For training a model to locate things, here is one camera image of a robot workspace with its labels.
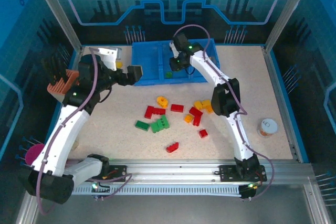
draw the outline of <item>blue bin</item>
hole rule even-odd
[[[191,39],[191,43],[198,42],[205,47],[207,39]],[[132,45],[132,65],[141,65],[143,76],[136,86],[148,86],[158,84],[179,84],[192,82],[206,82],[200,72],[195,70],[192,75],[187,74],[184,70],[173,72],[169,66],[169,59],[173,53],[169,47],[170,40],[165,41],[148,41],[134,42]],[[220,68],[218,55],[213,39],[206,49],[209,57],[214,64]],[[188,72],[192,72],[193,67],[189,67]],[[172,78],[166,78],[166,73],[172,72]]]

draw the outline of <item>green toy block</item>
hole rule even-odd
[[[172,72],[166,72],[166,79],[171,79],[173,77]]]
[[[149,124],[141,122],[141,121],[138,120],[135,124],[135,127],[139,128],[139,129],[142,129],[144,131],[148,131]]]
[[[151,123],[151,128],[152,128],[152,131],[153,133],[156,133],[156,132],[159,132],[160,129],[159,129],[159,126],[157,125],[158,123]]]
[[[165,115],[162,115],[160,120],[163,123],[164,128],[169,129],[170,125],[169,125],[169,122],[167,120],[167,117]]]
[[[158,127],[159,127],[159,130],[160,130],[160,131],[164,129],[164,125],[163,125],[163,122],[162,122],[161,119],[158,119],[158,120],[156,121],[156,123],[158,124]]]

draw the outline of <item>yellow lego brick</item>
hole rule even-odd
[[[162,107],[162,108],[164,108],[164,109],[166,109],[166,108],[168,107],[168,100],[167,100],[166,97],[158,97],[158,98],[156,99],[156,101],[157,101],[157,104],[158,104],[160,107]]]
[[[208,112],[208,114],[211,114],[214,112],[214,110],[212,109],[211,105],[205,107],[206,111]]]
[[[190,123],[192,120],[194,119],[194,117],[190,114],[186,115],[184,118],[184,121],[187,123]]]
[[[120,61],[116,61],[115,65],[117,66],[117,68],[122,68],[122,62]]]
[[[211,101],[210,100],[204,100],[202,102],[202,106],[203,106],[203,108],[206,108],[207,106],[211,106]]]
[[[194,102],[194,107],[197,108],[198,110],[202,110],[203,105],[200,101]]]

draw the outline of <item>cork surface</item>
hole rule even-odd
[[[122,47],[123,67],[131,63],[131,47]],[[242,116],[251,146],[272,159],[292,159],[276,98],[259,46],[216,46],[222,71],[240,83],[241,103],[248,115]],[[233,159],[232,139],[223,119],[204,111],[199,127],[184,122],[194,101],[211,99],[213,87],[208,83],[156,85],[142,87],[113,86],[110,97],[97,104],[89,121],[78,136],[79,146],[70,158],[84,158],[96,153],[109,158],[125,159]],[[169,103],[184,105],[184,113],[166,111],[170,129],[153,133],[134,127],[145,119],[148,105],[158,106],[156,98],[164,96]],[[263,118],[278,123],[278,132],[269,138],[257,133]],[[208,137],[198,132],[206,129]],[[167,153],[165,148],[179,142],[179,149]]]

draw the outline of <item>red lego brick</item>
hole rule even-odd
[[[201,138],[208,136],[208,133],[206,132],[206,130],[200,130],[198,133]]]
[[[201,117],[202,115],[203,115],[203,112],[202,111],[199,111],[197,108],[195,108],[195,107],[192,107],[190,110],[189,110],[189,114],[191,114],[191,115],[193,115],[193,116],[195,116],[195,117],[197,117],[197,116],[199,116],[199,117]]]
[[[183,113],[184,106],[183,105],[178,105],[178,104],[172,104],[170,110],[173,111],[173,112],[181,112],[181,113]]]
[[[162,108],[153,108],[154,115],[166,115],[166,109]]]
[[[193,121],[193,125],[199,126],[200,122],[201,122],[201,117],[200,116],[195,116],[194,121]]]
[[[146,113],[145,113],[145,118],[147,118],[147,119],[151,119],[151,118],[152,118],[152,115],[153,115],[153,109],[154,109],[153,106],[148,106],[148,107],[147,107],[147,109],[146,109]]]
[[[178,142],[176,142],[176,143],[174,143],[174,144],[168,146],[168,147],[166,148],[166,151],[167,151],[168,153],[171,153],[171,152],[175,152],[177,149],[178,149]]]

